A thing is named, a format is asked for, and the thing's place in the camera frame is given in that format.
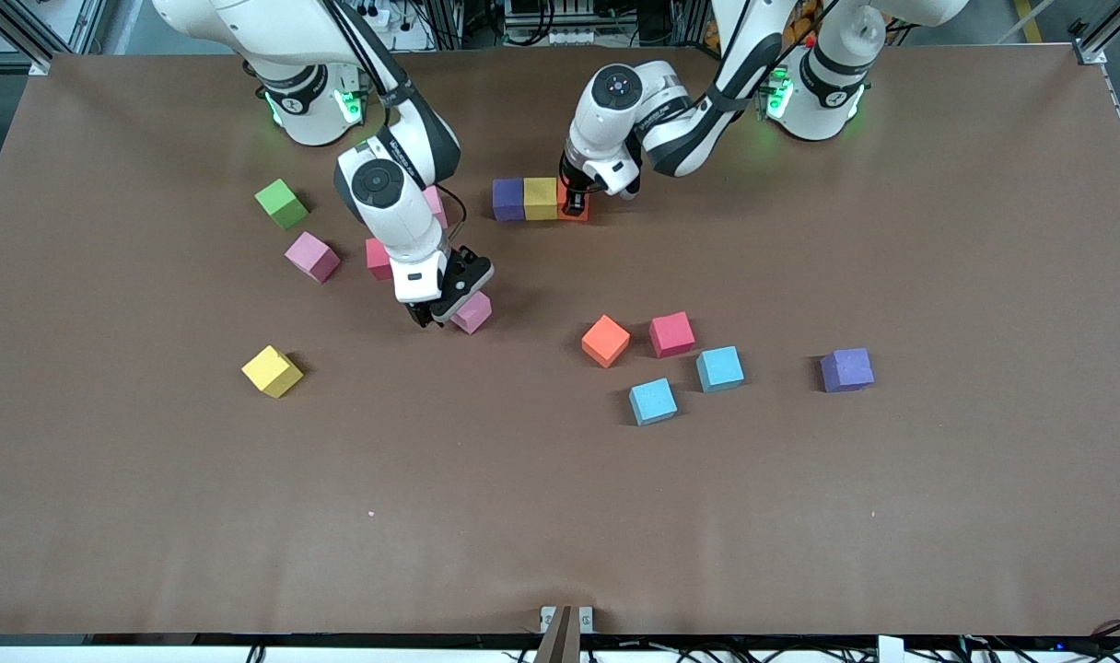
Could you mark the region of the brown table mat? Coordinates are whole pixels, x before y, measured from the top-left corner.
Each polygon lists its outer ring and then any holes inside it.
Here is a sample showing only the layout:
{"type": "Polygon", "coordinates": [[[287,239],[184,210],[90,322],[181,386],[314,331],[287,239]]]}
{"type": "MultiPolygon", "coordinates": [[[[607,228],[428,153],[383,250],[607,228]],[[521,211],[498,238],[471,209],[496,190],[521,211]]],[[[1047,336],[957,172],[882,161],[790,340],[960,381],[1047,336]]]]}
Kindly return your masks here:
{"type": "Polygon", "coordinates": [[[1120,122],[1068,46],[881,54],[850,127],[501,224],[607,49],[405,55],[461,140],[475,334],[370,276],[340,146],[233,56],[68,56],[0,155],[0,634],[1089,634],[1120,620],[1120,122]],[[278,227],[254,194],[309,209],[278,227]],[[284,256],[304,231],[327,282],[284,256]],[[696,346],[654,356],[685,310],[696,346]],[[601,368],[608,315],[631,334],[601,368]],[[265,345],[300,380],[261,394],[265,345]],[[734,345],[745,380],[704,393],[734,345]],[[866,347],[875,383],[825,393],[866,347]],[[636,424],[629,389],[678,412],[636,424]]]}

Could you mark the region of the yellow foam cube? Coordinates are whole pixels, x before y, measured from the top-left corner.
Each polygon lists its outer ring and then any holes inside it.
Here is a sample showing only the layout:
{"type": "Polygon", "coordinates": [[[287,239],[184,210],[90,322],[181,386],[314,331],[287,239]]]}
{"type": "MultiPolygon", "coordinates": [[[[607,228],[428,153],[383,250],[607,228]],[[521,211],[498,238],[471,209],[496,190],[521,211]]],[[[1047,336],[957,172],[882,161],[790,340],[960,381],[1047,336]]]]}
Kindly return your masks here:
{"type": "Polygon", "coordinates": [[[556,221],[557,177],[522,178],[522,206],[526,221],[556,221]]]}
{"type": "Polygon", "coordinates": [[[273,345],[265,345],[248,364],[241,366],[241,373],[261,394],[274,399],[281,399],[304,379],[302,368],[298,368],[289,356],[273,345]]]}

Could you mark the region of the aluminium frame post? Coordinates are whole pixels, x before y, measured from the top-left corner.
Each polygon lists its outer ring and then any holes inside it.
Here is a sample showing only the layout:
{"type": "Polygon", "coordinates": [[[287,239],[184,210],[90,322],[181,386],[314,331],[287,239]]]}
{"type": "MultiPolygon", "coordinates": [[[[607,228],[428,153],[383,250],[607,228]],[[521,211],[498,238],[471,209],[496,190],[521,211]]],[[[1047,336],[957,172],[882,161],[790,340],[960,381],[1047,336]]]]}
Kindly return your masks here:
{"type": "Polygon", "coordinates": [[[116,0],[0,0],[0,75],[45,75],[55,55],[100,52],[116,0]]]}
{"type": "Polygon", "coordinates": [[[1107,63],[1104,49],[1120,34],[1120,0],[1088,0],[1068,34],[1080,64],[1107,63]]]}

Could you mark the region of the cyan foam cube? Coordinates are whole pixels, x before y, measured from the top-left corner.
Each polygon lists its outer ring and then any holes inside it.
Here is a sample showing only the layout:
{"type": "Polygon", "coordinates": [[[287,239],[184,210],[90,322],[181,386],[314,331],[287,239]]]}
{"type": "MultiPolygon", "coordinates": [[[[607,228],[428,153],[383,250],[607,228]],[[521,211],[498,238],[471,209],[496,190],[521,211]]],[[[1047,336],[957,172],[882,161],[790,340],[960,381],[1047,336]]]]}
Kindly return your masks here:
{"type": "Polygon", "coordinates": [[[655,424],[673,418],[678,412],[669,379],[640,383],[629,389],[628,399],[636,424],[655,424]]]}
{"type": "Polygon", "coordinates": [[[745,380],[740,353],[734,345],[700,353],[696,358],[696,374],[704,393],[732,390],[745,380]]]}

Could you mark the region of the orange toy pile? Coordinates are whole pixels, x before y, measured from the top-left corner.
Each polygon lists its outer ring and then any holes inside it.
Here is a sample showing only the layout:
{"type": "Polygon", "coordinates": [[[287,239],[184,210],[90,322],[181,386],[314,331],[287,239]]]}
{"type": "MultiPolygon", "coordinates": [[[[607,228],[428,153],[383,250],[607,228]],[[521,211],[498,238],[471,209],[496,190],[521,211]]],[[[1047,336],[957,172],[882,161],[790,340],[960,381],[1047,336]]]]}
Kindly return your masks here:
{"type": "Polygon", "coordinates": [[[811,34],[816,32],[813,21],[821,15],[824,4],[825,0],[796,0],[783,29],[783,45],[788,46],[799,38],[809,41],[811,34]]]}

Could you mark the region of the purple foam cube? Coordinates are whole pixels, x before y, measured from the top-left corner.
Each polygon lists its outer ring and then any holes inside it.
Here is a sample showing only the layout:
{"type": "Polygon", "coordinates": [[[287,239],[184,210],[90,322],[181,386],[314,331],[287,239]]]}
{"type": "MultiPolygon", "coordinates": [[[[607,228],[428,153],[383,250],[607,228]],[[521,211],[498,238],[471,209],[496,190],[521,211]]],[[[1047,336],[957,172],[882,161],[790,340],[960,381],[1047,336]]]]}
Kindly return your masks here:
{"type": "Polygon", "coordinates": [[[489,207],[500,223],[526,221],[525,180],[522,178],[496,178],[489,188],[489,207]]]}
{"type": "Polygon", "coordinates": [[[820,366],[822,390],[825,393],[864,390],[876,381],[870,353],[866,347],[833,351],[821,358],[820,366]]]}

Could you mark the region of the green foam cube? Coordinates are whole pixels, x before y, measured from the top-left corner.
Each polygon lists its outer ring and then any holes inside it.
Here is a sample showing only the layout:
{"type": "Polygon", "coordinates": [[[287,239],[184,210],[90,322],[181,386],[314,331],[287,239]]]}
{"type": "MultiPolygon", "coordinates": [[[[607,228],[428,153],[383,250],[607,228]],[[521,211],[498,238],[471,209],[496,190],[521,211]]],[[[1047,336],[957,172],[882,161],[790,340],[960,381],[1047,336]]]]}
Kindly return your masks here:
{"type": "Polygon", "coordinates": [[[256,204],[278,227],[290,230],[304,222],[310,211],[282,178],[269,183],[254,194],[256,204]]]}

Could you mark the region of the grey equipment rack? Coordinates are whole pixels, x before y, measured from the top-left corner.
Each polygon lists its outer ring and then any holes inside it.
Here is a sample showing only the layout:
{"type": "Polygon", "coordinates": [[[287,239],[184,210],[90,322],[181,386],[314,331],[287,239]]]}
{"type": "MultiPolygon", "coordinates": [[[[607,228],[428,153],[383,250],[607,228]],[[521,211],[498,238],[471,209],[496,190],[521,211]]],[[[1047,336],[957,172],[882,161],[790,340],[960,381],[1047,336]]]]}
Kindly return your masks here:
{"type": "Polygon", "coordinates": [[[632,0],[489,0],[488,17],[510,46],[594,45],[628,37],[636,25],[632,0]]]}

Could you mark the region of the metal edge bracket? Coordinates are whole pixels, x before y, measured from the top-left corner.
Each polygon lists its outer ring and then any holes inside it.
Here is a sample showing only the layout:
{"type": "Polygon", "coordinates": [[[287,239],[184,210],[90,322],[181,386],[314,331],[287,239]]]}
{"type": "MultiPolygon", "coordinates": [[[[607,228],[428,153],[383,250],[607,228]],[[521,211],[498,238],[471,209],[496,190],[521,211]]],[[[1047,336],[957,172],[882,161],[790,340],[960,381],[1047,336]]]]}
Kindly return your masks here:
{"type": "Polygon", "coordinates": [[[542,641],[533,663],[580,663],[581,638],[594,634],[592,620],[592,607],[542,607],[542,641]]]}

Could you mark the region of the white power strip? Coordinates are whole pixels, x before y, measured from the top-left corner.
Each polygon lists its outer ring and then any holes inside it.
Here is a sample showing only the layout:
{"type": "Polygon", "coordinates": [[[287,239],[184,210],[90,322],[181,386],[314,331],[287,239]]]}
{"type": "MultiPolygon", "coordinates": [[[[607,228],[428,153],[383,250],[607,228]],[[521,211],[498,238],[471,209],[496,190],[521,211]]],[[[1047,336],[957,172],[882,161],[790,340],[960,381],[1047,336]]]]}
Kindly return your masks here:
{"type": "Polygon", "coordinates": [[[437,38],[413,0],[346,0],[389,52],[433,52],[437,38]]]}

